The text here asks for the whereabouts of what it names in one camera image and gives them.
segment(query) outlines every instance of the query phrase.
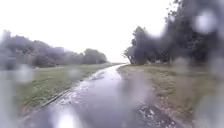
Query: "green grass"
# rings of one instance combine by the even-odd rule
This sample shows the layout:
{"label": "green grass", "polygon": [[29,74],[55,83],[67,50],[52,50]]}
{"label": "green grass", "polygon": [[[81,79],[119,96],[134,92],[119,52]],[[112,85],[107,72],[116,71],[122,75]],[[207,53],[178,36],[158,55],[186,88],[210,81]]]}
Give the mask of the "green grass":
{"label": "green grass", "polygon": [[99,69],[114,64],[77,65],[60,68],[35,69],[32,81],[17,86],[16,103],[19,114],[27,113],[63,91],[75,86],[78,81]]}
{"label": "green grass", "polygon": [[187,122],[193,120],[193,113],[205,95],[213,95],[217,80],[203,68],[192,68],[180,74],[169,66],[124,66],[119,69],[123,79],[130,81],[134,74],[143,75],[146,83],[153,86],[162,107],[174,111],[175,117]]}

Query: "raindrop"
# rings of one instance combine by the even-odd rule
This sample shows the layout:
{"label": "raindrop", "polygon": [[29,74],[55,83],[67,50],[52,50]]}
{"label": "raindrop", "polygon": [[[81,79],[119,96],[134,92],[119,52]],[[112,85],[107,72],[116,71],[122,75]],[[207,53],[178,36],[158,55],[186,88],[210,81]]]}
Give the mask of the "raindrop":
{"label": "raindrop", "polygon": [[209,34],[217,27],[217,17],[212,10],[205,9],[193,20],[193,28],[202,34]]}
{"label": "raindrop", "polygon": [[15,75],[16,81],[19,83],[27,83],[33,79],[33,71],[27,65],[20,65]]}

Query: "foliage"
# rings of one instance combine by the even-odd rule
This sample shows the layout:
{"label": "foliage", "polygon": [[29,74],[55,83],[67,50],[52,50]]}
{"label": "foliage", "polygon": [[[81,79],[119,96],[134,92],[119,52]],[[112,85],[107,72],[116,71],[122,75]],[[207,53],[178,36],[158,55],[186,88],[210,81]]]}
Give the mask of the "foliage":
{"label": "foliage", "polygon": [[178,9],[169,12],[166,17],[167,31],[160,39],[151,37],[145,28],[135,29],[132,46],[124,52],[130,63],[133,64],[132,60],[137,64],[157,60],[172,63],[175,58],[183,57],[188,58],[191,64],[201,64],[207,62],[217,49],[219,40],[216,32],[200,33],[192,26],[197,11],[190,9],[192,4],[187,0],[176,0],[174,4],[179,5]]}
{"label": "foliage", "polygon": [[106,56],[93,49],[78,54],[61,47],[51,47],[42,41],[31,41],[23,36],[11,36],[10,31],[3,32],[0,44],[0,67],[15,69],[20,64],[31,67],[55,67],[71,64],[105,63]]}

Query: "tree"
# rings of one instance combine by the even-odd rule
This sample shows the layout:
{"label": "tree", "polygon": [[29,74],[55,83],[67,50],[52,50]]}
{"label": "tree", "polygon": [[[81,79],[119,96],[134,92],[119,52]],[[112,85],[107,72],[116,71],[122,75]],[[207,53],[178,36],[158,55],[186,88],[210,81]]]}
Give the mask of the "tree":
{"label": "tree", "polygon": [[107,62],[106,56],[94,49],[86,49],[84,51],[83,63],[84,64],[99,64]]}

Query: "wet road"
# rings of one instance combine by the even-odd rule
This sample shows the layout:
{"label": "wet road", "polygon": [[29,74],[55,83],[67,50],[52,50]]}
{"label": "wet road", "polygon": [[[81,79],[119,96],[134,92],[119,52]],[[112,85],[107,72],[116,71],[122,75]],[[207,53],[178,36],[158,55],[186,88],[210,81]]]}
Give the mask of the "wet road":
{"label": "wet road", "polygon": [[125,85],[118,66],[100,70],[33,113],[23,128],[178,128],[147,102],[146,88]]}

